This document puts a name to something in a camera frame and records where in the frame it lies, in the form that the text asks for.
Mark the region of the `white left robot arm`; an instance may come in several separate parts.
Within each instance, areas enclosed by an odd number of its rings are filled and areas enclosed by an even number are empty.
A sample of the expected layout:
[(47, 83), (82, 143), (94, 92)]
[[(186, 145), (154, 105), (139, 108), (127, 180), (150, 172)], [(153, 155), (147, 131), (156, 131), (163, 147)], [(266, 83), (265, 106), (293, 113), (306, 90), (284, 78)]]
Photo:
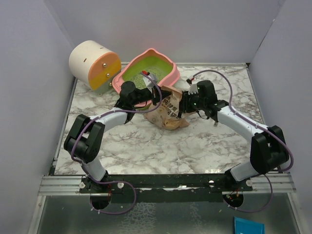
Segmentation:
[(122, 84), (119, 99), (112, 110), (94, 117), (83, 114), (76, 117), (63, 147), (71, 159), (81, 165), (96, 192), (105, 191), (108, 185), (105, 178), (107, 171), (98, 158), (104, 133), (128, 123), (138, 112), (135, 106), (139, 103), (151, 100), (160, 104), (163, 96), (156, 84), (140, 90), (133, 82), (127, 81)]

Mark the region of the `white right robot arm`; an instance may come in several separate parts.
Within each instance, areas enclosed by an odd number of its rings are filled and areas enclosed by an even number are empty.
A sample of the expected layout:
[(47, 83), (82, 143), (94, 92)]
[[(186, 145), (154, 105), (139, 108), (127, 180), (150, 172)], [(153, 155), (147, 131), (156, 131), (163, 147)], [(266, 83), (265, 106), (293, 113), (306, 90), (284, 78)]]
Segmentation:
[(209, 80), (192, 84), (188, 91), (183, 91), (179, 111), (203, 111), (207, 118), (226, 125), (251, 144), (249, 160), (225, 173), (224, 185), (230, 191), (240, 187), (243, 180), (264, 175), (290, 158), (283, 132), (278, 126), (260, 124), (231, 107), (229, 102), (218, 99), (214, 85)]

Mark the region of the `cat litter bag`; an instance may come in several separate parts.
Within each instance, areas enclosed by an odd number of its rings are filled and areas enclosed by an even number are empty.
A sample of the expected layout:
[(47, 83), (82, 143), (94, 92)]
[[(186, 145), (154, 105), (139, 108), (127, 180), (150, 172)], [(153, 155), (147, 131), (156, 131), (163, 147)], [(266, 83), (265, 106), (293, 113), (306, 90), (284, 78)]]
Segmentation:
[(145, 113), (145, 119), (157, 127), (167, 130), (188, 127), (190, 124), (186, 120), (186, 117), (190, 114), (179, 115), (179, 103), (182, 99), (182, 91), (172, 86), (162, 86), (161, 90), (170, 91), (171, 95), (163, 98), (156, 110)]

